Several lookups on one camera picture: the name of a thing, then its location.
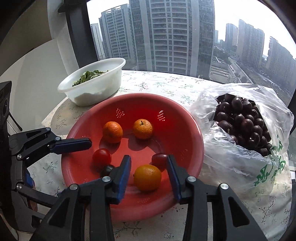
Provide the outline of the red tomato small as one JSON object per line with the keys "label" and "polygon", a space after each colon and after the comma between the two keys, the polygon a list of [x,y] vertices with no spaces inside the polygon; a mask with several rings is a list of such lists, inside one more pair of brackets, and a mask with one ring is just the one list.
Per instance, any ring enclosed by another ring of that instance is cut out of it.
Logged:
{"label": "red tomato small", "polygon": [[106,148],[97,149],[92,155],[92,167],[96,171],[100,171],[111,163],[111,153]]}

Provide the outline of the small mandarin front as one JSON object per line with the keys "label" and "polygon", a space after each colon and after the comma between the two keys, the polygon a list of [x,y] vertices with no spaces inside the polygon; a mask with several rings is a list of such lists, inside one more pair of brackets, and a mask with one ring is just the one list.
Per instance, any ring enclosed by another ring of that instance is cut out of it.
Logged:
{"label": "small mandarin front", "polygon": [[117,144],[123,137],[123,130],[119,123],[115,121],[107,122],[103,127],[103,138],[111,144]]}

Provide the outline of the small mandarin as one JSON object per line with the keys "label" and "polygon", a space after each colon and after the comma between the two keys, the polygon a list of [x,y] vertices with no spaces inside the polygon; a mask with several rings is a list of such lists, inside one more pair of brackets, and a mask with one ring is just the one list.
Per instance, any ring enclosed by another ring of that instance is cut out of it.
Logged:
{"label": "small mandarin", "polygon": [[133,124],[133,134],[141,140],[146,140],[152,136],[152,124],[146,119],[136,120]]}
{"label": "small mandarin", "polygon": [[123,130],[119,123],[115,121],[107,122],[103,127],[103,138],[111,144],[117,144],[123,137]]}

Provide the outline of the smooth orange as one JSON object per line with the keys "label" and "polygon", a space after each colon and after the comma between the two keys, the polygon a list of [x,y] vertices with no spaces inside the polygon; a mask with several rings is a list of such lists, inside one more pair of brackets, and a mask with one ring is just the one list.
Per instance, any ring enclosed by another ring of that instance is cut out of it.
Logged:
{"label": "smooth orange", "polygon": [[133,175],[133,183],[144,192],[154,191],[159,188],[162,180],[162,173],[156,166],[139,166]]}

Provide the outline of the white plastic basin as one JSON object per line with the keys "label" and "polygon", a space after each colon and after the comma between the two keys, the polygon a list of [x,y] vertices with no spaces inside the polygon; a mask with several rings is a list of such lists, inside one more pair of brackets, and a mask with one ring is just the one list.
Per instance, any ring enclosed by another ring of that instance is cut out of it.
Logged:
{"label": "white plastic basin", "polygon": [[[104,101],[114,95],[121,85],[122,68],[125,66],[124,58],[108,58],[86,65],[69,76],[58,86],[58,92],[66,96],[77,106],[90,106]],[[93,78],[85,83],[72,87],[80,76],[86,71],[99,70],[107,73]]]}

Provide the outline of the green leafy vegetables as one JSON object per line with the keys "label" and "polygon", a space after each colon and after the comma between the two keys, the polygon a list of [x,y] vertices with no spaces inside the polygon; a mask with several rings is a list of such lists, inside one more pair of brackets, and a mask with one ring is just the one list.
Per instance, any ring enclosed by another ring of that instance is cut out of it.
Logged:
{"label": "green leafy vegetables", "polygon": [[107,72],[108,72],[108,70],[106,72],[99,71],[99,70],[86,71],[80,76],[80,78],[77,81],[75,81],[72,84],[72,87],[77,86],[82,83],[85,83],[85,82],[92,80],[93,78],[99,77],[100,75],[103,75]]}

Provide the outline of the red plastic colander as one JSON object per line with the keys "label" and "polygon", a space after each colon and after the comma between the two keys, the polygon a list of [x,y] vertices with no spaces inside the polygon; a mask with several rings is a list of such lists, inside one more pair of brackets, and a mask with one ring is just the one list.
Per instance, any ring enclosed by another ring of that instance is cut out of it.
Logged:
{"label": "red plastic colander", "polygon": [[[139,119],[152,124],[152,136],[146,140],[133,134],[133,124]],[[103,127],[109,121],[119,123],[123,129],[119,144],[112,145],[103,139]],[[129,155],[132,171],[150,164],[154,154],[166,153],[173,155],[190,175],[198,176],[204,159],[202,133],[192,115],[178,103],[148,93],[124,94],[97,104],[79,118],[68,137],[89,138],[92,147],[62,155],[66,185],[83,184],[99,177],[92,167],[92,155],[100,148],[110,151],[114,166],[121,163],[124,155]]]}

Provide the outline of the plastic bag of plums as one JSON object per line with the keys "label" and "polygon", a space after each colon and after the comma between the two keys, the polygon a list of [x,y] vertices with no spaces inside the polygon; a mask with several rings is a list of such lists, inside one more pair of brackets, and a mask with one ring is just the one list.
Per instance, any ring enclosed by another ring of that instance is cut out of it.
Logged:
{"label": "plastic bag of plums", "polygon": [[294,117],[272,88],[223,84],[198,93],[190,108],[203,135],[205,164],[239,187],[274,181],[288,167]]}

